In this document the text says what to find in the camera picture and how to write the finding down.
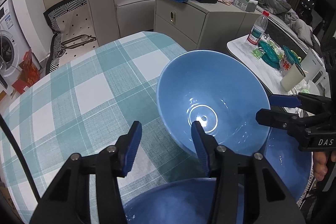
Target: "sofa seat cushion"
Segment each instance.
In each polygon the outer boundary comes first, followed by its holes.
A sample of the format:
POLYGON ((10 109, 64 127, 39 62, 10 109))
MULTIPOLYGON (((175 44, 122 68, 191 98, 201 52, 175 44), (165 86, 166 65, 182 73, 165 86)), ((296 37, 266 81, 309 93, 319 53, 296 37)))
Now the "sofa seat cushion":
POLYGON ((115 0, 120 38, 154 29, 155 0, 115 0))

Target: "plastic bottle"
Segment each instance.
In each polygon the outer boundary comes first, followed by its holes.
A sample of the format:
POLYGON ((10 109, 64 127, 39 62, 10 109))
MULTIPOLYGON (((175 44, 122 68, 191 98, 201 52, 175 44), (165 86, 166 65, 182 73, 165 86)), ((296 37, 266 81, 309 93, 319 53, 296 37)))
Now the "plastic bottle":
POLYGON ((257 46, 260 37, 266 31, 268 16, 269 12, 263 11, 262 15, 254 22, 251 33, 247 38, 247 41, 253 46, 257 46))

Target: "white appliance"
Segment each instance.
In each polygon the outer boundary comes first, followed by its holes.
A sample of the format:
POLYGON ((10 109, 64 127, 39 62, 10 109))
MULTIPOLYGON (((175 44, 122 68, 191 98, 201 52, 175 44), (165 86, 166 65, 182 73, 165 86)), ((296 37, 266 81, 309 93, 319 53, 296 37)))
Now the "white appliance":
POLYGON ((302 60, 301 66, 306 72, 306 82, 312 80, 316 85, 327 76, 323 59, 315 51, 308 49, 307 56, 302 60))
MULTIPOLYGON (((0 6, 0 49, 0 55, 6 64, 1 69, 0 92, 4 90, 10 95, 13 92, 12 84, 21 71, 18 65, 23 61, 23 56, 29 50, 28 42, 17 21, 12 0, 6 0, 0 6)), ((33 62, 40 69, 41 66, 34 55, 33 62)))

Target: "drawer handle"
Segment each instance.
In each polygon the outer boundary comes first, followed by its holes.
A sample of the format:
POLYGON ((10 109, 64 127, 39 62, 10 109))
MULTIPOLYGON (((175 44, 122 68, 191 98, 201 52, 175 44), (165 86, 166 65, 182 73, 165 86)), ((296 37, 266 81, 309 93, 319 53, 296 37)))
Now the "drawer handle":
POLYGON ((170 12, 170 21, 175 23, 176 20, 176 12, 170 12))

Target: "table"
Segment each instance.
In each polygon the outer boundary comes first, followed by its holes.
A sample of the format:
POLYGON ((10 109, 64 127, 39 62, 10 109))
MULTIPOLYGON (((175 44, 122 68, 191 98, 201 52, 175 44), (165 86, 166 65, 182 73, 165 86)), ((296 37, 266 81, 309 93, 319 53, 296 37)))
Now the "table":
MULTIPOLYGON (((229 52, 245 66, 247 66, 258 77, 260 82, 268 89, 271 94, 292 95, 293 90, 286 92, 282 89, 280 81, 281 73, 266 64, 261 58, 253 56, 251 48, 246 42, 248 35, 239 37, 227 43, 229 52)), ((287 112, 295 113, 296 108, 285 108, 287 112)))
MULTIPOLYGON (((142 123, 132 171, 118 179, 122 201, 167 182, 204 177, 201 165, 166 131, 156 85, 166 64, 185 50, 170 37, 140 32, 93 50, 50 73, 4 114, 40 195, 66 159, 98 153, 142 123)), ((1 131, 1 163, 13 202, 26 223, 36 200, 14 150, 1 131)), ((95 177, 90 177, 92 223, 98 223, 95 177)))
POLYGON ((227 53, 226 43, 249 34, 260 14, 220 2, 155 0, 154 31, 172 37, 187 51, 207 49, 227 53))

